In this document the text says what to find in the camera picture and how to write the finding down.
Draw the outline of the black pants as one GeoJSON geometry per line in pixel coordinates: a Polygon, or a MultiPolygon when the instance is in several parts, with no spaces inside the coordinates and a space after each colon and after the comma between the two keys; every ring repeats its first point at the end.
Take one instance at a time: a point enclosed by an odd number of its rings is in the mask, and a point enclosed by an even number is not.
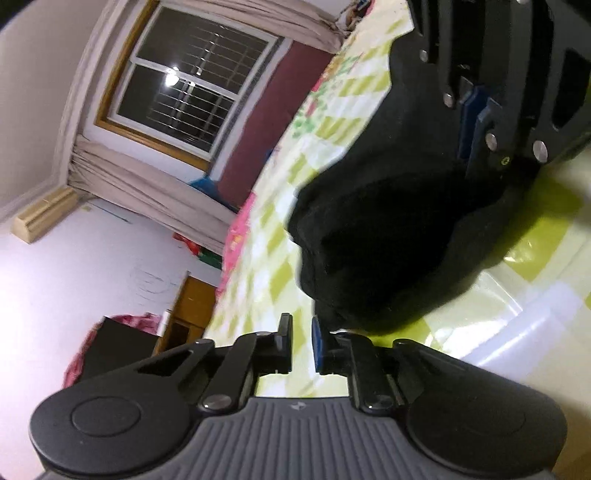
{"type": "Polygon", "coordinates": [[[341,160],[301,188],[287,224],[301,289],[329,331],[391,332],[464,291],[505,243],[542,164],[471,172],[418,38],[394,40],[392,86],[341,160]]]}

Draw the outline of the wooden desk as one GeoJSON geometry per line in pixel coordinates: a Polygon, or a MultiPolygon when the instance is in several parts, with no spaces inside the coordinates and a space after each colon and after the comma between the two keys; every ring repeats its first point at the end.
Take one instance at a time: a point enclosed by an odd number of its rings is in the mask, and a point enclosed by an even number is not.
{"type": "Polygon", "coordinates": [[[172,308],[162,316],[159,339],[152,354],[158,355],[204,337],[204,331],[211,322],[215,301],[215,287],[187,273],[172,308]]]}

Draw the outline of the beige curtain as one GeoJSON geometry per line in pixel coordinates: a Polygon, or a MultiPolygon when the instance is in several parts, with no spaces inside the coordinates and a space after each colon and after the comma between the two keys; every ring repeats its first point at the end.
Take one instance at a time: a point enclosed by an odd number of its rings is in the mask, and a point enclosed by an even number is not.
{"type": "Polygon", "coordinates": [[[68,184],[221,254],[235,213],[173,176],[79,135],[68,184]]]}
{"type": "Polygon", "coordinates": [[[306,1],[178,1],[200,12],[218,15],[312,48],[335,54],[345,36],[335,22],[306,1]]]}

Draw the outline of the pink floral bedsheet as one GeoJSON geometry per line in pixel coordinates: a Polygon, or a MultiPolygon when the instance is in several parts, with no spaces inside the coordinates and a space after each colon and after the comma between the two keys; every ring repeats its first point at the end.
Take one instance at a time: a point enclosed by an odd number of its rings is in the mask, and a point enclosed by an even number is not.
{"type": "Polygon", "coordinates": [[[254,202],[256,202],[256,193],[252,191],[249,193],[249,197],[246,198],[245,203],[238,211],[235,220],[232,221],[228,229],[222,249],[221,282],[216,288],[216,299],[221,298],[221,295],[226,290],[229,277],[235,269],[236,264],[238,264],[240,254],[242,254],[243,244],[245,244],[246,237],[249,236],[249,217],[254,202]]]}

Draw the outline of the maroon window seat cushion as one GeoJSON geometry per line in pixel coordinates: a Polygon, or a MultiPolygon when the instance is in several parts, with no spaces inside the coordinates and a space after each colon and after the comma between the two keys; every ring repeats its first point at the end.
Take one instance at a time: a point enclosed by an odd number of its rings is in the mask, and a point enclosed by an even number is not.
{"type": "Polygon", "coordinates": [[[219,157],[222,170],[214,183],[222,202],[242,207],[267,157],[331,60],[329,52],[294,42],[267,73],[256,102],[246,108],[219,157]]]}

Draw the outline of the green checkered bed cover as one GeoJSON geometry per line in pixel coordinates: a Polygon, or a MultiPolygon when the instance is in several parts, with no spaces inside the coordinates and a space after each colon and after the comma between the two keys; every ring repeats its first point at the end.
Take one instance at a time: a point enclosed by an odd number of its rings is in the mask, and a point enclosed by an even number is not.
{"type": "Polygon", "coordinates": [[[410,338],[550,394],[590,470],[590,5],[375,1],[225,243],[211,334],[294,316],[295,372],[341,394],[311,320],[410,338]]]}

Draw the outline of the beige air conditioner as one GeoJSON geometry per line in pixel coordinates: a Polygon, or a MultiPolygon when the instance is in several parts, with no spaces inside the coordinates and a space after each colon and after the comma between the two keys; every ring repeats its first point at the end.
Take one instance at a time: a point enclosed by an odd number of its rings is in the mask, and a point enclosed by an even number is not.
{"type": "Polygon", "coordinates": [[[20,212],[12,222],[11,233],[27,244],[34,243],[69,215],[79,203],[78,193],[60,187],[20,212]]]}

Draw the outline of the window with metal grille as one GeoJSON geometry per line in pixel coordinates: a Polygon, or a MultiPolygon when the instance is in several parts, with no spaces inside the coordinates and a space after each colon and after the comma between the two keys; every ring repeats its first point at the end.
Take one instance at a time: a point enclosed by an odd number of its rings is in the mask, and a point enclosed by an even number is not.
{"type": "Polygon", "coordinates": [[[97,127],[201,172],[280,61],[283,38],[179,1],[148,1],[97,106],[97,127]]]}

